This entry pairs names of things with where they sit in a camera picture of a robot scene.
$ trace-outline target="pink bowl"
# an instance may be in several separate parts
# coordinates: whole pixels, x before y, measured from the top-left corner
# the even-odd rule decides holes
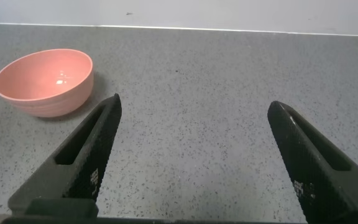
[[[61,116],[80,107],[91,94],[92,67],[92,59],[78,50],[26,55],[0,71],[0,96],[34,116]]]

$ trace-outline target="white wall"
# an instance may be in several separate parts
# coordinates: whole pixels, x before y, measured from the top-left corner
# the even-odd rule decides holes
[[[0,23],[358,35],[358,0],[0,0]]]

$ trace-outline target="countertop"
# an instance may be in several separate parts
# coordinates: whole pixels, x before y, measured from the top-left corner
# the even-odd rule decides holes
[[[90,99],[54,119],[0,98],[0,213],[101,100],[122,118],[99,215],[305,222],[267,120],[296,109],[358,164],[358,37],[0,25],[0,69],[54,48],[94,62]]]

